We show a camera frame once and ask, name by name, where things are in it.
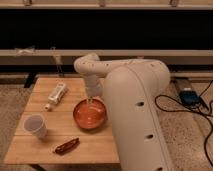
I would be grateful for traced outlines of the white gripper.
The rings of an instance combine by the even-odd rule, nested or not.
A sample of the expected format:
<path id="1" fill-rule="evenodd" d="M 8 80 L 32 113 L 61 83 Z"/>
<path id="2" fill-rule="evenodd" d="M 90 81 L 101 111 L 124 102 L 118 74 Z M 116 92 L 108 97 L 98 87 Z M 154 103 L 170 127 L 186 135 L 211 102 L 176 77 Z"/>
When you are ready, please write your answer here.
<path id="1" fill-rule="evenodd" d="M 93 98 L 102 95 L 102 84 L 99 79 L 89 79 L 85 82 L 86 93 L 89 96 L 87 98 L 87 103 L 92 104 Z"/>

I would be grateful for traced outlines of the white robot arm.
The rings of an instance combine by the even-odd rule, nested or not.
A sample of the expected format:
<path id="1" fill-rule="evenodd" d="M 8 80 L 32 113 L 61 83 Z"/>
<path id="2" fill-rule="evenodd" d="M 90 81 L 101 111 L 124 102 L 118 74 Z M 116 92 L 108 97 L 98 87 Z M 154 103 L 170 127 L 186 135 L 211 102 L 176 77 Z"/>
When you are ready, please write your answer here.
<path id="1" fill-rule="evenodd" d="M 155 97 L 169 85 L 170 72 L 159 60 L 102 61 L 95 53 L 75 60 L 86 93 L 103 98 L 122 171 L 175 171 Z"/>

